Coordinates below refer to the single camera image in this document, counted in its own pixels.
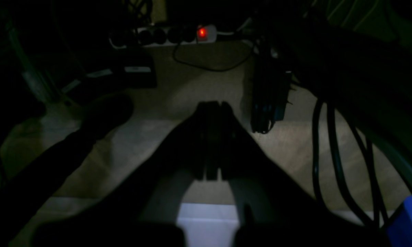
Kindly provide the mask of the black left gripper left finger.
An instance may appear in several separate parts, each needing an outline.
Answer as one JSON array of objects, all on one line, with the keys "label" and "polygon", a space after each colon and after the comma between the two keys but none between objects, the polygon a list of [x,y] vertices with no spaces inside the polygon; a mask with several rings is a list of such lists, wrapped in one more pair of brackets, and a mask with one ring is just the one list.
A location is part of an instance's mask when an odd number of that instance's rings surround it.
[{"label": "black left gripper left finger", "polygon": [[176,226],[182,198],[204,173],[200,157],[209,104],[175,127],[106,197],[65,220],[41,225],[36,247],[184,247]]}]

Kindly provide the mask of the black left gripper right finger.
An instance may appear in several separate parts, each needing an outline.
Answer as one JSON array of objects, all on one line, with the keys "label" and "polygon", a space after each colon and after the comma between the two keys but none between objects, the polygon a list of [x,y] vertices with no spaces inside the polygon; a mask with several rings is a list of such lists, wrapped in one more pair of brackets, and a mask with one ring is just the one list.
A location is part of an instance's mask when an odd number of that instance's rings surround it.
[{"label": "black left gripper right finger", "polygon": [[225,129],[221,171],[237,205],[234,247],[389,247],[380,230],[344,220],[320,206],[275,164],[221,105]]}]

